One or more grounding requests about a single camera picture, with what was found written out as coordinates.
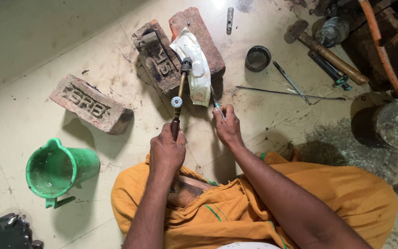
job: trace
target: orange cloth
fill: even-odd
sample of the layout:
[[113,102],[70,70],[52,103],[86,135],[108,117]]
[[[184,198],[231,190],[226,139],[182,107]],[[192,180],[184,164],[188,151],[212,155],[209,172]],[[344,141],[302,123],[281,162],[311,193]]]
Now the orange cloth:
[[[325,202],[373,248],[382,248],[397,211],[396,195],[382,179],[353,166],[290,163],[276,152],[263,160]],[[145,163],[122,171],[111,191],[113,213],[124,236],[145,190],[148,161],[149,156]],[[184,166],[180,175],[207,182]],[[214,249],[236,241],[298,248],[244,175],[204,191],[185,208],[165,208],[164,227],[164,248]]]

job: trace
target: hand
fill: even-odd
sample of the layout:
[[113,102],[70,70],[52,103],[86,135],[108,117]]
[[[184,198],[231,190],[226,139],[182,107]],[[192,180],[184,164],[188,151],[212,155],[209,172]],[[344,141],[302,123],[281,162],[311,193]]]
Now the hand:
[[173,178],[184,163],[185,143],[186,139],[181,131],[175,142],[170,123],[164,124],[161,133],[150,141],[150,174]]
[[240,134],[240,121],[234,114],[233,105],[221,106],[221,110],[225,119],[217,107],[213,109],[213,115],[216,118],[216,132],[220,141],[230,148],[244,146]]

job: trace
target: wooden torch handle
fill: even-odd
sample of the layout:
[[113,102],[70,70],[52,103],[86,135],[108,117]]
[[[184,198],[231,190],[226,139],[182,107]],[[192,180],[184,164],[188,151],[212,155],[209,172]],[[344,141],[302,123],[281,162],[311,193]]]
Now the wooden torch handle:
[[172,124],[171,124],[171,131],[172,131],[173,140],[175,142],[177,140],[177,134],[179,133],[179,127],[180,127],[180,120],[173,119]]

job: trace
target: white cloth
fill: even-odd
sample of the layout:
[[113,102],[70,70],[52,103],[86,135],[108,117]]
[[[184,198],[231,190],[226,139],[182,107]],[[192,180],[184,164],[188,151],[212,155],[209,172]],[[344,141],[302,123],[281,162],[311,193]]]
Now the white cloth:
[[190,98],[195,105],[208,106],[210,103],[211,74],[207,59],[203,54],[196,37],[185,27],[170,48],[183,60],[190,57],[193,61],[192,69],[188,75],[190,85]]
[[280,249],[277,246],[264,243],[264,242],[235,242],[225,246],[221,246],[218,249]]

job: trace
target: person's left hand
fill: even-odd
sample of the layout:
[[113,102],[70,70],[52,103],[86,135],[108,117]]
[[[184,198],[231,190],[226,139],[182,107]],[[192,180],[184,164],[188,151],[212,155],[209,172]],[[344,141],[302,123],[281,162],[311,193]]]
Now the person's left hand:
[[184,163],[186,142],[182,131],[179,131],[175,142],[170,123],[164,124],[161,133],[150,141],[150,174],[173,178]]

